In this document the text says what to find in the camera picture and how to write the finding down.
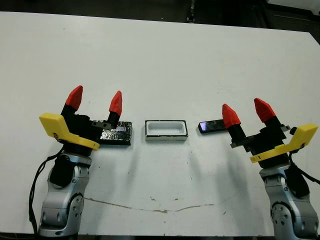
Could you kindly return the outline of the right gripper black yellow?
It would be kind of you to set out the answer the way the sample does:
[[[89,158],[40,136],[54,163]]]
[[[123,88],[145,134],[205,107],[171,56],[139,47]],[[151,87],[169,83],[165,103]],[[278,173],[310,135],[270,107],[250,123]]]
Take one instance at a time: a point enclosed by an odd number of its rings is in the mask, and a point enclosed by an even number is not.
[[[257,134],[246,136],[237,113],[226,103],[222,105],[222,118],[231,136],[230,146],[243,146],[247,153],[252,154],[250,161],[259,163],[264,169],[288,162],[288,153],[309,145],[318,130],[318,126],[313,123],[296,127],[290,142],[284,144],[285,125],[279,121],[272,107],[258,97],[254,99],[254,105],[258,117],[265,125]]]

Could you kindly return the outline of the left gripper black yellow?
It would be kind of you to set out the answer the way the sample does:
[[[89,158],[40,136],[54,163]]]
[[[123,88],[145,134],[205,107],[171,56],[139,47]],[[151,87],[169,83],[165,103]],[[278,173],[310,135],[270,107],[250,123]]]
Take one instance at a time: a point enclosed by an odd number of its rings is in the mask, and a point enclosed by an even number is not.
[[[82,94],[83,86],[79,85],[70,92],[61,114],[43,113],[39,120],[47,135],[63,144],[65,152],[89,157],[100,148],[103,129],[93,125],[88,116],[73,115],[80,107]],[[107,119],[112,128],[118,125],[122,105],[122,92],[118,90],[110,103]]]

